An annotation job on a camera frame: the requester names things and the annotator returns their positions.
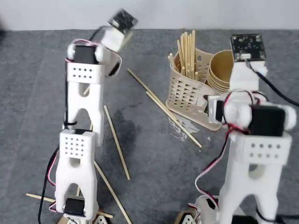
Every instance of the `black cable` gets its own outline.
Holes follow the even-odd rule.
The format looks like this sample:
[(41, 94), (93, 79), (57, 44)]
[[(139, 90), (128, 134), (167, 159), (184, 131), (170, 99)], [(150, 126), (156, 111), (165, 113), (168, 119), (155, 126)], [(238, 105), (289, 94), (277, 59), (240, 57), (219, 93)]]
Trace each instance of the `black cable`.
[(53, 152), (50, 160), (49, 160), (49, 163), (48, 163), (48, 166), (47, 166), (47, 169), (46, 169), (46, 174), (45, 174), (45, 179), (43, 181), (43, 192), (42, 192), (42, 198), (41, 198), (41, 201), (40, 201), (40, 204), (39, 204), (39, 210), (38, 210), (38, 217), (37, 217), (37, 220), (38, 220), (38, 223), (41, 224), (41, 214), (42, 214), (42, 208), (43, 208), (43, 199), (45, 197), (45, 192), (46, 192), (46, 187), (47, 187), (47, 174), (49, 172), (49, 169), (51, 167), (51, 164), (57, 154), (59, 150), (59, 144), (58, 146), (56, 147), (55, 151)]
[(268, 97), (267, 97), (265, 94), (263, 94), (263, 93), (261, 93), (261, 92), (259, 92), (259, 91), (252, 91), (252, 93), (254, 93), (254, 94), (259, 94), (259, 95), (265, 97), (266, 101), (269, 102), (269, 99), (268, 99)]
[(74, 219), (69, 218), (74, 224), (78, 224)]
[(279, 91), (265, 76), (263, 76), (261, 73), (259, 73), (258, 71), (255, 71), (252, 67), (249, 61), (246, 61), (246, 65), (248, 68), (250, 68), (254, 73), (257, 74), (257, 76), (263, 80), (277, 95), (279, 95), (282, 99), (284, 99), (285, 101), (289, 102), (290, 104), (293, 104), (294, 106), (299, 107), (299, 103), (288, 98), (286, 95), (284, 95), (283, 93), (281, 93), (281, 91)]
[(277, 214), (275, 220), (269, 220), (262, 216), (260, 211), (256, 209), (257, 215), (264, 221), (269, 223), (277, 223), (277, 224), (286, 224), (284, 219), (291, 219), (291, 220), (299, 220), (299, 215), (285, 215), (285, 214)]
[(68, 103), (68, 96), (69, 96), (69, 91), (68, 91), (68, 82), (67, 82), (67, 61), (65, 61), (64, 64), (64, 69), (65, 69), (65, 77), (64, 77), (64, 95), (65, 95), (65, 100), (64, 100), (64, 128), (68, 128), (68, 125), (75, 125), (77, 122), (69, 123), (69, 103)]
[(100, 26), (99, 28), (97, 28), (93, 34), (89, 37), (89, 41), (93, 41), (94, 37), (98, 34), (98, 32), (100, 32), (101, 30), (105, 29), (107, 26)]

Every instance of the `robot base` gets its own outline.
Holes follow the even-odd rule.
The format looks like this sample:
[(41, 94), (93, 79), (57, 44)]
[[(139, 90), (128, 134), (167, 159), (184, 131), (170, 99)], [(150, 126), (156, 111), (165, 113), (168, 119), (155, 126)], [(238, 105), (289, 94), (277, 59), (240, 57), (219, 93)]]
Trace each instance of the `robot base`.
[[(200, 217), (197, 224), (216, 224), (217, 210), (213, 208), (213, 203), (209, 203), (207, 196), (200, 196), (196, 199), (197, 211), (200, 211)], [(244, 216), (244, 212), (238, 207), (234, 216)]]
[(65, 217), (65, 216), (62, 216), (57, 224), (74, 224), (74, 223), (77, 223), (77, 224), (108, 224), (108, 221), (105, 219), (104, 216), (98, 216), (93, 221), (82, 220), (78, 217)]

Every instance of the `beige plastic basket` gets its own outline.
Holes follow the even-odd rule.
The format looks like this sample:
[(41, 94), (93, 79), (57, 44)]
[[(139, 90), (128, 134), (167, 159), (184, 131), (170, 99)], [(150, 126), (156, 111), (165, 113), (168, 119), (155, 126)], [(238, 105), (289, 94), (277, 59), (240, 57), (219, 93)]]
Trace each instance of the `beige plastic basket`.
[[(195, 55), (197, 58), (196, 71), (199, 72), (197, 80), (182, 76), (170, 66), (171, 78), (166, 106), (169, 110), (209, 130), (216, 131), (221, 125), (208, 122), (207, 101), (204, 99), (204, 95), (219, 95), (217, 91), (205, 84), (213, 54), (196, 49)], [(174, 61), (180, 67), (178, 53), (175, 55)]]

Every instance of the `white 3d-printed bracket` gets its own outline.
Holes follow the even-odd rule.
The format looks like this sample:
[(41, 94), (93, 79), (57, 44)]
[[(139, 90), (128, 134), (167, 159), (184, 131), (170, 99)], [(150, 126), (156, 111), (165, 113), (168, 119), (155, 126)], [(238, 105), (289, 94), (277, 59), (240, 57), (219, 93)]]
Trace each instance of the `white 3d-printed bracket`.
[(64, 212), (69, 186), (77, 184), (84, 197), (85, 217), (95, 217), (99, 206), (96, 200), (97, 178), (93, 165), (96, 135), (86, 131), (75, 134), (75, 130), (65, 129), (60, 133), (59, 162), (56, 171), (56, 210)]

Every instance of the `red and white wire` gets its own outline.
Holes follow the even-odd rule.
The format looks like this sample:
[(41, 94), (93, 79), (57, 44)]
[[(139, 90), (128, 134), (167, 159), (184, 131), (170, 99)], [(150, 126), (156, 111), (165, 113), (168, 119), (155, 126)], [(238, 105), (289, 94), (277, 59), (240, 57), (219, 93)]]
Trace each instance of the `red and white wire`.
[(206, 175), (214, 166), (216, 166), (216, 164), (223, 158), (223, 155), (225, 153), (225, 148), (226, 148), (226, 145), (227, 145), (227, 142), (228, 142), (228, 136), (229, 134), (233, 131), (234, 129), (230, 127), (229, 131), (227, 132), (226, 134), (226, 138), (225, 138), (225, 142), (224, 142), (224, 145), (221, 149), (221, 152), (219, 154), (219, 156), (217, 156), (215, 159), (212, 160), (212, 162), (210, 162), (209, 165), (207, 165), (207, 167), (196, 177), (195, 179), (195, 187), (196, 189), (203, 195), (206, 195), (212, 202), (213, 204), (215, 205), (216, 209), (219, 210), (219, 207), (218, 207), (218, 203), (215, 199), (215, 197), (213, 195), (211, 195), (210, 193), (208, 193), (207, 191), (201, 189), (198, 185), (197, 185), (197, 181), (202, 178), (204, 175)]
[(52, 202), (49, 206), (49, 210), (52, 212), (57, 212), (56, 209), (52, 208), (54, 205), (56, 205), (56, 201)]
[[(76, 43), (79, 43), (79, 42), (84, 42), (86, 45), (91, 45), (91, 46), (98, 46), (100, 43), (96, 43), (96, 42), (92, 42), (92, 41), (89, 41), (89, 40), (86, 40), (86, 39), (75, 39), (71, 42), (71, 44), (76, 44)], [(119, 58), (119, 67), (117, 69), (117, 71), (115, 72), (115, 75), (117, 75), (121, 69), (121, 65), (122, 65), (122, 57), (119, 55), (119, 53), (113, 51), (113, 50), (110, 50), (113, 54), (116, 54)], [(66, 62), (73, 62), (71, 59), (69, 58), (65, 58)]]
[(48, 179), (49, 183), (50, 183), (51, 185), (53, 185), (53, 186), (56, 186), (56, 184), (55, 184), (54, 181), (51, 180), (50, 175), (51, 175), (51, 170), (52, 170), (52, 168), (53, 168), (53, 166), (54, 166), (56, 157), (57, 157), (57, 154), (55, 155), (55, 158), (54, 158), (54, 160), (53, 160), (53, 162), (52, 162), (52, 164), (51, 164), (51, 166), (50, 166), (50, 169), (49, 169), (49, 171), (48, 171), (48, 173), (47, 173), (47, 179)]

